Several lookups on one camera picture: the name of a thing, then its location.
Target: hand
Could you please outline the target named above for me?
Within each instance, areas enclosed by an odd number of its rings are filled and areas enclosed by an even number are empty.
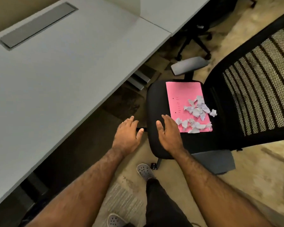
[[[173,156],[177,151],[185,150],[180,131],[176,122],[168,115],[162,115],[162,118],[164,119],[165,130],[160,121],[156,122],[159,140],[163,148]]]
[[[115,134],[112,149],[120,151],[125,157],[132,153],[140,144],[144,129],[141,128],[136,135],[136,128],[138,120],[133,120],[134,117],[130,117],[122,122]]]

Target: desk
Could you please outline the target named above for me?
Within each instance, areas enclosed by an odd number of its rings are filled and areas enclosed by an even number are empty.
[[[141,0],[140,16],[172,36],[209,0]]]
[[[0,45],[0,202],[150,57],[170,33],[104,0],[6,50]]]

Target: chair armrest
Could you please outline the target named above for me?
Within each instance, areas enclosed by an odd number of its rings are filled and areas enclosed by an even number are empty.
[[[171,71],[175,76],[184,75],[189,72],[193,72],[200,68],[203,68],[209,64],[209,61],[202,57],[192,57],[187,60],[180,61],[170,66]]]

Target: pink folder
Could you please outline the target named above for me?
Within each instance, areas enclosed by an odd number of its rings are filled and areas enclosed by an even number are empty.
[[[188,100],[195,100],[197,96],[203,96],[201,84],[199,82],[166,82],[167,96],[171,118],[176,120],[180,118],[182,121],[193,118],[196,122],[200,124],[208,124],[210,122],[209,115],[206,114],[204,121],[201,118],[197,118],[190,114],[188,111],[184,110],[184,106],[190,106]],[[180,132],[189,132],[192,128],[188,126],[185,131],[183,131],[182,125],[178,126]],[[200,130],[200,132],[212,131],[208,128]]]

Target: person's right arm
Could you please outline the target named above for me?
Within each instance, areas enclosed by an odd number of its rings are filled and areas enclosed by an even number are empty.
[[[178,162],[208,227],[272,227],[249,200],[210,173],[184,149],[176,122],[162,115],[157,129],[161,145]]]

